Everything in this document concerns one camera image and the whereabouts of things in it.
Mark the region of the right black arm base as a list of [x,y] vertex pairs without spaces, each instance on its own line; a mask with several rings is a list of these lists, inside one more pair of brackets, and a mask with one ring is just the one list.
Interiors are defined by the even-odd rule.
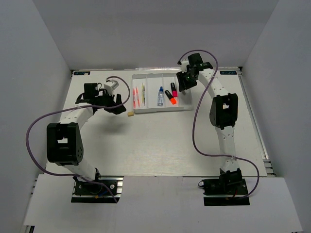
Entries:
[[203,189],[204,206],[249,206],[249,197],[245,179],[240,183],[223,187],[220,179],[204,179],[198,183]]

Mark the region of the orange highlighter black cap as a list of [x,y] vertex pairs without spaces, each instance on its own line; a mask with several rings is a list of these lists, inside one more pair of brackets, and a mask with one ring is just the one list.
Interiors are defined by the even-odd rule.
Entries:
[[165,90],[165,94],[166,94],[167,98],[169,99],[169,101],[171,102],[172,105],[177,104],[176,99],[173,97],[173,95],[171,94],[171,92],[169,90]]

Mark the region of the pink pen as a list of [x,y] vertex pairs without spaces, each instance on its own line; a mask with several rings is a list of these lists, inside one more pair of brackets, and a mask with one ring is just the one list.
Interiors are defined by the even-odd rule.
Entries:
[[133,88],[133,109],[136,108],[136,92],[135,92],[135,88]]

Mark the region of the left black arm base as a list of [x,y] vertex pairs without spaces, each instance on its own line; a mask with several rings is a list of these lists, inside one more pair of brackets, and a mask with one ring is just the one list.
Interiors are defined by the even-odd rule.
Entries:
[[[100,177],[97,182],[105,184],[119,201],[123,187],[123,177]],[[116,203],[107,188],[83,181],[75,181],[71,203]]]

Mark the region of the orange pen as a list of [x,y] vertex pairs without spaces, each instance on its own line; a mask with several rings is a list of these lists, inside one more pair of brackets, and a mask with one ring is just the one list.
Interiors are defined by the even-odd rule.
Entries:
[[137,106],[138,106],[138,108],[140,108],[139,91],[138,91],[137,87],[136,87],[136,99],[137,99]]

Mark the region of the pink highlighter black cap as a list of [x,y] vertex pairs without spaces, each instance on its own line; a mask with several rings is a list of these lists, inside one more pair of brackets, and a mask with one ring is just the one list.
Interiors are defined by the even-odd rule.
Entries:
[[171,85],[172,96],[174,98],[177,98],[178,97],[178,93],[177,93],[177,90],[176,90],[175,83],[170,83],[170,85]]

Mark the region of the small blue-capped bottle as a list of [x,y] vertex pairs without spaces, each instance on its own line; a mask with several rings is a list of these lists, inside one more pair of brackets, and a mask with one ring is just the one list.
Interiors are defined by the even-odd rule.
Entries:
[[163,102],[164,102],[164,91],[163,91],[163,87],[161,86],[158,92],[158,96],[157,96],[157,105],[163,106]]

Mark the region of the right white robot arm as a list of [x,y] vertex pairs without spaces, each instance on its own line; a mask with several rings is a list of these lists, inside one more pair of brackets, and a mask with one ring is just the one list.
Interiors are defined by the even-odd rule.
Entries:
[[204,194],[235,195],[242,185],[242,172],[236,159],[234,129],[238,118],[238,96],[229,93],[216,77],[217,70],[204,62],[199,53],[193,53],[186,60],[178,62],[181,71],[177,73],[179,91],[195,87],[198,82],[204,85],[205,93],[212,99],[209,120],[214,126],[224,163],[220,167],[218,179],[202,181]]

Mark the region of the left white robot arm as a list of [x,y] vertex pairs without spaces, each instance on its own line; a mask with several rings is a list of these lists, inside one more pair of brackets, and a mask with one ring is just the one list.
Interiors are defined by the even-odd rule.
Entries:
[[50,123],[47,126],[48,161],[77,174],[80,181],[87,179],[86,188],[93,194],[102,190],[103,182],[97,178],[98,170],[84,158],[80,130],[99,109],[98,106],[115,115],[126,111],[121,95],[114,95],[114,90],[119,86],[116,80],[106,81],[103,88],[99,88],[98,85],[84,84],[84,92],[75,102],[77,108],[58,123]]

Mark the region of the yellow pen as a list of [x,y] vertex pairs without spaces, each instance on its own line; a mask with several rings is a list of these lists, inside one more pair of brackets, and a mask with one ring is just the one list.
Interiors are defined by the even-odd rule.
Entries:
[[141,98],[142,98],[142,103],[145,105],[145,85],[142,83],[141,85]]

